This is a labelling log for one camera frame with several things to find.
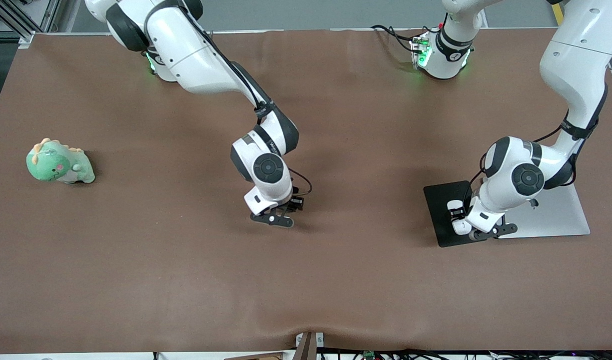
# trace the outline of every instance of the gray floor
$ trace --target gray floor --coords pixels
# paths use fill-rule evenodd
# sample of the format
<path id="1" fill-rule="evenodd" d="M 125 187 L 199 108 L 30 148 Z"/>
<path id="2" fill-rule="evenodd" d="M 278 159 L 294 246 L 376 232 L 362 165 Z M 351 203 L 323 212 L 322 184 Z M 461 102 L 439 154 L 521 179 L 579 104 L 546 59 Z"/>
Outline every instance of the gray floor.
<path id="1" fill-rule="evenodd" d="M 57 24 L 73 33 L 108 32 L 88 13 L 83 0 L 64 2 Z M 443 18 L 440 0 L 204 0 L 201 25 L 207 30 L 319 30 L 433 26 Z M 545 0 L 505 0 L 486 9 L 491 28 L 555 27 Z M 15 54 L 0 44 L 0 91 Z"/>

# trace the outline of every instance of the yellow stripe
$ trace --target yellow stripe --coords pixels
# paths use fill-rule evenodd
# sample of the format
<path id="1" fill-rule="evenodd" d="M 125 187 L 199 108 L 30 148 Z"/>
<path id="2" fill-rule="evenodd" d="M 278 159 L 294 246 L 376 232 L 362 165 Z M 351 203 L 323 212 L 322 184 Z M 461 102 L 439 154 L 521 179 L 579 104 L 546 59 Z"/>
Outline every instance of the yellow stripe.
<path id="1" fill-rule="evenodd" d="M 555 19 L 557 19 L 557 25 L 561 25 L 564 22 L 564 12 L 561 10 L 561 5 L 555 4 L 552 6 L 552 11 L 555 13 Z"/>

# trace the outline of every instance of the black round joint cap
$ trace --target black round joint cap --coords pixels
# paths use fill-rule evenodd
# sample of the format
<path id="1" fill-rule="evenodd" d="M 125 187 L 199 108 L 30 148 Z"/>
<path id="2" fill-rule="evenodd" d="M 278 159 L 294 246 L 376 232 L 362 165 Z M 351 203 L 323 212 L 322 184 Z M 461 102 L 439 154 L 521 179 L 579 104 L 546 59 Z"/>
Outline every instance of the black round joint cap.
<path id="1" fill-rule="evenodd" d="M 283 162 L 274 153 L 264 153 L 255 159 L 253 171 L 262 182 L 274 184 L 283 176 Z"/>
<path id="2" fill-rule="evenodd" d="M 512 171 L 512 184 L 519 194 L 532 196 L 539 192 L 545 183 L 544 174 L 534 164 L 526 162 Z"/>

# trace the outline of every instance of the brown table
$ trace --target brown table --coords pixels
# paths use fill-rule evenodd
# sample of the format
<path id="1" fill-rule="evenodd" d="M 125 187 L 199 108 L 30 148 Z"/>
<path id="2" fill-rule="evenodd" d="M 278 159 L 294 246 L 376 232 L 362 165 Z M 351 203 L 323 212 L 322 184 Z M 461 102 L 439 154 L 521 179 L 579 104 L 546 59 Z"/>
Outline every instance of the brown table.
<path id="1" fill-rule="evenodd" d="M 192 95 L 111 37 L 38 35 L 0 96 L 0 353 L 612 349 L 612 79 L 578 162 L 592 235 L 438 248 L 423 187 L 470 178 L 505 135 L 566 105 L 543 84 L 552 29 L 484 30 L 453 80 L 365 31 L 217 35 L 301 131 L 314 184 L 290 230 L 252 223 L 230 144 L 237 93 Z M 98 178 L 34 180 L 43 137 Z"/>

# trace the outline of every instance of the green dinosaur plush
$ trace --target green dinosaur plush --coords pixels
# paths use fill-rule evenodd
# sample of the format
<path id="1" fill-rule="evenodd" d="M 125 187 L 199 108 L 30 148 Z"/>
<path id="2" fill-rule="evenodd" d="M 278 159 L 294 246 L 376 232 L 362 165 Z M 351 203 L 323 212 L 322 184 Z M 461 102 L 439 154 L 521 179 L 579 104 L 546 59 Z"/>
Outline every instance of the green dinosaur plush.
<path id="1" fill-rule="evenodd" d="M 72 184 L 95 180 L 93 167 L 80 148 L 69 148 L 49 138 L 32 147 L 26 156 L 26 166 L 32 177 L 42 182 L 57 180 Z"/>

